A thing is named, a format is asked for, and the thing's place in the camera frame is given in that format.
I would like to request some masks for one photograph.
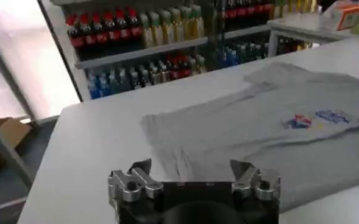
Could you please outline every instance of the white counter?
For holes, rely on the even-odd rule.
[[[167,180],[139,126],[142,116],[174,111],[234,93],[249,86],[243,82],[243,75],[274,61],[312,71],[343,72],[359,78],[359,39],[343,40],[65,109],[18,223],[115,223],[107,192],[107,175],[111,170],[125,170],[134,161],[152,158],[152,177]],[[340,215],[359,217],[359,197],[355,197],[354,189],[351,192],[282,214],[281,222],[350,224],[351,220],[341,219]]]

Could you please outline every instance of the store shelf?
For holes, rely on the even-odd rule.
[[[123,54],[116,54],[116,55],[111,55],[111,56],[87,60],[87,61],[80,61],[75,64],[75,67],[78,69],[88,69],[88,68],[93,68],[93,67],[97,67],[100,65],[107,65],[110,63],[116,63],[116,62],[120,62],[120,61],[124,61],[124,60],[140,58],[140,57],[144,57],[144,56],[148,56],[148,55],[152,55],[152,54],[158,54],[158,53],[162,53],[162,52],[168,52],[168,51],[183,49],[183,48],[187,48],[187,47],[203,45],[207,42],[208,42],[208,38],[202,37],[202,38],[198,38],[195,40],[188,40],[188,41],[183,41],[183,42],[178,42],[178,43],[173,43],[173,44],[166,44],[166,45],[147,48],[147,49],[143,49],[143,50],[139,50],[139,51],[131,51],[131,52],[123,53]]]
[[[261,25],[261,26],[254,26],[254,27],[245,28],[245,29],[241,29],[241,30],[234,30],[234,31],[226,32],[225,38],[231,39],[231,38],[236,38],[236,37],[242,37],[242,36],[250,35],[253,33],[259,33],[259,32],[263,32],[263,31],[267,31],[267,30],[270,30],[270,27],[267,24]]]

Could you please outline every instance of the box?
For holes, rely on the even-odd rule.
[[[349,29],[359,23],[359,3],[338,1],[322,15],[322,27],[329,30]]]
[[[0,118],[0,131],[2,133],[2,137],[9,143],[9,146],[14,149],[30,132],[30,129],[30,126],[22,124],[14,118]],[[5,160],[0,155],[0,168],[4,164]]]

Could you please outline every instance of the bottle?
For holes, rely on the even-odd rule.
[[[154,37],[152,36],[152,29],[149,27],[149,21],[147,15],[140,14],[140,21],[143,25],[143,42],[145,48],[155,46]]]
[[[69,40],[76,52],[79,53],[79,51],[84,47],[84,40],[81,32],[77,28],[76,15],[67,16],[66,25]]]
[[[196,60],[197,60],[198,73],[201,74],[201,73],[208,72],[205,67],[205,58],[201,55],[196,55]]]
[[[129,91],[132,89],[130,78],[126,75],[126,70],[122,67],[118,68],[118,84],[121,92]]]
[[[107,47],[108,33],[106,32],[106,28],[101,23],[101,17],[96,12],[93,13],[93,31],[98,44],[97,48],[99,48],[99,51],[103,51]]]
[[[185,40],[192,39],[192,28],[191,28],[191,21],[190,21],[190,13],[191,9],[185,6],[181,6],[180,11],[182,13],[182,22],[183,22],[183,33],[185,36]]]
[[[175,42],[174,27],[172,26],[171,15],[166,10],[160,10],[160,22],[163,30],[163,42],[164,44],[172,44]]]
[[[129,44],[130,42],[129,26],[124,18],[124,12],[121,9],[116,10],[116,23],[119,29],[121,44]]]
[[[112,94],[118,94],[121,92],[118,77],[116,75],[116,69],[113,66],[108,68],[108,84]]]
[[[188,59],[191,66],[191,75],[198,75],[197,61],[192,56],[188,56]]]
[[[84,37],[85,49],[88,52],[93,52],[96,45],[96,37],[93,33],[93,28],[88,21],[87,13],[80,16],[80,31]]]
[[[157,67],[154,65],[154,62],[150,61],[148,63],[148,71],[149,71],[149,76],[152,81],[152,85],[161,84],[163,82],[162,74],[159,73]]]
[[[108,45],[111,48],[117,47],[121,35],[113,20],[113,14],[110,11],[106,11],[104,17],[105,17],[105,27],[108,32]]]
[[[127,23],[130,29],[132,44],[141,48],[143,45],[143,31],[141,29],[141,23],[136,16],[136,11],[129,7],[127,7]]]
[[[158,61],[159,73],[162,77],[162,83],[170,81],[171,72],[168,70],[167,66],[161,61]]]
[[[156,46],[163,45],[163,31],[159,22],[159,15],[155,12],[149,12],[149,17],[152,22],[152,36]]]
[[[140,89],[141,80],[138,72],[135,70],[135,67],[131,66],[129,68],[129,76],[132,84],[132,89]]]
[[[180,17],[180,11],[175,8],[170,8],[170,12],[172,15],[172,20],[174,21],[174,36],[175,41],[180,42],[185,40],[185,36],[183,33],[183,23]]]
[[[200,38],[204,37],[204,19],[202,19],[202,12],[201,12],[201,6],[199,5],[193,5],[192,6],[193,12],[195,14],[195,23],[196,28],[194,30],[194,37]]]
[[[171,77],[170,80],[177,80],[180,79],[180,68],[179,68],[179,61],[178,58],[172,59],[172,68],[171,68]]]

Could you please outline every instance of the label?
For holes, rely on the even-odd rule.
[[[156,28],[155,30],[156,35],[156,45],[163,45],[163,31],[161,27]]]
[[[96,40],[98,43],[106,43],[107,39],[107,33],[99,33],[96,35]]]
[[[128,39],[130,37],[130,33],[128,29],[123,29],[120,31],[122,39]]]
[[[247,15],[247,8],[242,7],[240,9],[238,9],[237,15],[238,16],[246,16]]]
[[[198,32],[199,38],[204,36],[204,20],[203,19],[197,20],[197,32]]]
[[[264,11],[271,11],[272,10],[272,4],[266,4],[263,6]]]
[[[146,47],[153,47],[155,45],[151,29],[144,29],[144,43]]]
[[[96,43],[95,36],[85,36],[87,45],[92,45]]]
[[[77,37],[77,38],[70,38],[72,46],[78,48],[82,47],[84,45],[83,38]]]
[[[255,13],[256,8],[255,7],[248,7],[247,14],[253,15]]]
[[[121,34],[119,31],[109,31],[108,37],[111,40],[119,40]]]
[[[183,32],[183,24],[178,24],[177,25],[177,41],[184,41],[185,40],[185,36],[184,36],[184,32]]]
[[[175,42],[174,27],[172,24],[167,25],[167,43],[171,44]]]
[[[256,13],[262,13],[263,12],[263,5],[257,5],[255,9]]]
[[[132,33],[133,37],[139,37],[142,34],[140,27],[131,28],[130,32]]]

